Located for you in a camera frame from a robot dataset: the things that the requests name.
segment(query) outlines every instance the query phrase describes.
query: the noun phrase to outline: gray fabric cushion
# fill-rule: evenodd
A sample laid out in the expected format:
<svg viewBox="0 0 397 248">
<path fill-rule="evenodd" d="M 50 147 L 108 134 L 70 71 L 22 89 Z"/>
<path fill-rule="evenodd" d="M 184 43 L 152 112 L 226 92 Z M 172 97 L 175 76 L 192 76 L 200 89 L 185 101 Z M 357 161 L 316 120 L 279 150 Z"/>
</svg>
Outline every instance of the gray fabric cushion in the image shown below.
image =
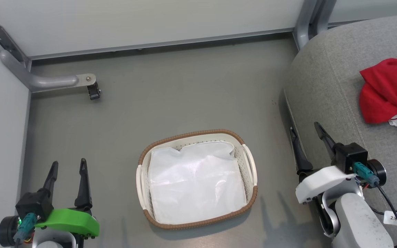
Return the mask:
<svg viewBox="0 0 397 248">
<path fill-rule="evenodd" d="M 315 36 L 293 61 L 285 87 L 308 159 L 329 165 L 316 135 L 318 121 L 336 142 L 357 142 L 387 169 L 383 187 L 397 208 L 397 127 L 366 124 L 359 109 L 364 80 L 359 71 L 387 58 L 397 58 L 397 16 L 356 22 Z M 389 210 L 377 189 L 364 192 L 369 205 Z M 397 245 L 397 227 L 387 228 Z"/>
</svg>

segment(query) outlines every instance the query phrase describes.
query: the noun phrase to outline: white basket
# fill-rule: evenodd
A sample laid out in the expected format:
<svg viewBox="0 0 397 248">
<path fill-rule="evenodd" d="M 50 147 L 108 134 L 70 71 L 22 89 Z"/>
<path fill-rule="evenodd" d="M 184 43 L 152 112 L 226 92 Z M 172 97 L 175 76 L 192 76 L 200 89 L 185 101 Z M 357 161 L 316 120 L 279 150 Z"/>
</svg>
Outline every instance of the white basket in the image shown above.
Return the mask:
<svg viewBox="0 0 397 248">
<path fill-rule="evenodd" d="M 230 142 L 235 147 L 234 156 L 237 159 L 241 177 L 243 179 L 244 190 L 246 192 L 246 206 L 242 207 L 238 211 L 228 213 L 217 218 L 198 221 L 194 223 L 180 225 L 168 225 L 164 223 L 158 223 L 154 218 L 153 205 L 151 202 L 150 194 L 150 182 L 148 179 L 148 166 L 150 165 L 151 151 L 164 147 L 172 147 L 180 150 L 183 146 L 191 145 L 194 143 L 203 143 L 207 141 L 219 140 Z M 235 217 L 237 215 L 241 215 L 242 213 L 246 212 L 254 203 L 255 198 L 257 198 L 257 170 L 255 168 L 255 162 L 254 158 L 252 157 L 251 151 L 236 133 L 224 129 L 193 132 L 166 138 L 149 145 L 143 151 L 139 159 L 139 166 L 137 167 L 136 172 L 136 187 L 137 195 L 139 197 L 139 202 L 140 206 L 142 206 L 143 213 L 152 224 L 163 229 L 184 229 L 216 223 L 226 220 L 228 218 Z"/>
</svg>

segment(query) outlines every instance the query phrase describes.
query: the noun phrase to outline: connector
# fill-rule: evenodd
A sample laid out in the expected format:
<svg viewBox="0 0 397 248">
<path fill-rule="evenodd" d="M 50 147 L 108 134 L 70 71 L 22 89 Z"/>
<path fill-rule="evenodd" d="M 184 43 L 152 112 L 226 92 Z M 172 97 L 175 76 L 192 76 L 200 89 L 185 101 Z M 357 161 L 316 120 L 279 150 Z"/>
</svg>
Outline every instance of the connector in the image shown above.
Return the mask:
<svg viewBox="0 0 397 248">
<path fill-rule="evenodd" d="M 353 164 L 353 172 L 367 181 L 370 187 L 376 187 L 376 184 L 379 184 L 379 178 L 375 176 L 373 171 L 360 162 Z"/>
<path fill-rule="evenodd" d="M 28 213 L 19 225 L 18 231 L 13 236 L 13 240 L 15 242 L 17 242 L 17 240 L 24 242 L 24 240 L 28 237 L 30 231 L 33 230 L 34 225 L 36 225 L 37 221 L 38 219 L 34 213 Z"/>
</svg>

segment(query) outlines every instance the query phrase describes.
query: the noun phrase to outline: label tag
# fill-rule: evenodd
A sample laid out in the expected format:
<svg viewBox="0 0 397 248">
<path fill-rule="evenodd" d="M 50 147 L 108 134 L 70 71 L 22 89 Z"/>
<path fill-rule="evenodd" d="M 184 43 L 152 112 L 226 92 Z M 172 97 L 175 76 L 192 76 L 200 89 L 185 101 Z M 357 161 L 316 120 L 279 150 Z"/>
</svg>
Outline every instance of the label tag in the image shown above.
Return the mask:
<svg viewBox="0 0 397 248">
<path fill-rule="evenodd" d="M 361 181 L 359 181 L 359 179 L 355 177 L 355 182 L 356 182 L 356 184 L 358 185 L 358 188 L 359 188 L 359 194 L 358 195 L 361 196 L 365 200 L 364 193 L 363 193 L 363 187 L 361 186 Z"/>
<path fill-rule="evenodd" d="M 397 226 L 397 220 L 392 211 L 385 211 L 384 224 Z"/>
</svg>

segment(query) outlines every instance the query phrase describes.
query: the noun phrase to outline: gray floor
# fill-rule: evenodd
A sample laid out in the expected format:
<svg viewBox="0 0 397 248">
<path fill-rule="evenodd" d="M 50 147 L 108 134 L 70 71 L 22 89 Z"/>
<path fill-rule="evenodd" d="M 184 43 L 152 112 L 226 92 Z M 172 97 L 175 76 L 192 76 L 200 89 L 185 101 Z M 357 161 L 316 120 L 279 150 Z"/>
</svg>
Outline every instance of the gray floor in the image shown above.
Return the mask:
<svg viewBox="0 0 397 248">
<path fill-rule="evenodd" d="M 319 221 L 295 198 L 297 177 L 280 102 L 291 38 L 35 66 L 39 75 L 94 73 L 102 98 L 86 93 L 32 99 L 22 190 L 37 190 L 60 164 L 53 204 L 72 207 L 87 159 L 101 236 L 85 247 L 329 247 Z M 245 215 L 168 231 L 142 213 L 135 187 L 140 153 L 153 141 L 224 128 L 251 149 L 258 197 Z"/>
</svg>

